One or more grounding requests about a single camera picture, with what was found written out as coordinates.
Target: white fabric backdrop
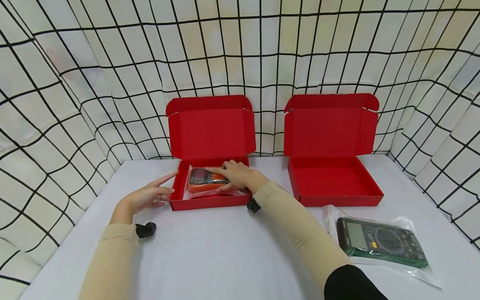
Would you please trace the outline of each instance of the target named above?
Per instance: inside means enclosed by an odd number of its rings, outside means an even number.
[[[16,299],[174,97],[245,94],[283,155],[293,94],[375,94],[388,154],[480,246],[475,0],[0,0],[0,290]]]

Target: multimeter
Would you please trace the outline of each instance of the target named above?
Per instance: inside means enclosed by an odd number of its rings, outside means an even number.
[[[228,179],[221,174],[209,172],[205,168],[191,168],[188,174],[187,190],[196,194],[216,190],[228,183]]]
[[[346,217],[339,218],[336,226],[338,243],[348,256],[428,266],[419,241],[408,229]]]

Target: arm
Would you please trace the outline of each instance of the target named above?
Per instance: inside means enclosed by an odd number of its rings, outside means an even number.
[[[79,300],[127,300],[130,298],[132,261],[138,248],[133,215],[147,207],[160,207],[172,189],[159,187],[177,171],[125,196],[115,207],[95,250],[80,290]]]
[[[353,264],[317,219],[275,182],[265,183],[253,197],[286,232],[320,290],[336,269]]]
[[[315,217],[275,182],[257,170],[231,160],[221,173],[230,183],[220,188],[245,188],[256,202],[283,228],[305,263],[325,300],[386,299],[365,274],[355,267]]]

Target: black wrist strap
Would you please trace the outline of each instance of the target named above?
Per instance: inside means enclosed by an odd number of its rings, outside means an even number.
[[[135,224],[135,225],[136,225],[135,230],[137,232],[137,236],[141,239],[149,238],[153,236],[156,230],[156,225],[155,223],[152,223],[152,222],[148,222],[145,225],[140,225],[140,224]]]
[[[260,205],[258,205],[258,203],[255,201],[255,199],[251,199],[248,203],[247,203],[247,208],[248,210],[250,210],[252,213],[256,213],[260,210],[260,208],[262,208]]]

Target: clear plastic bag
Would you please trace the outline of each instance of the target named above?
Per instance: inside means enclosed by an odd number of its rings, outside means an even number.
[[[403,216],[389,222],[353,218],[333,205],[322,210],[325,229],[354,263],[382,265],[442,288],[411,220]]]
[[[197,168],[189,166],[187,182],[185,183],[185,191],[183,199],[191,199],[196,197],[206,197],[213,195],[230,195],[240,196],[246,193],[242,190],[227,190],[218,192],[218,188],[229,183],[228,179],[221,174],[215,174],[205,170],[205,168]]]

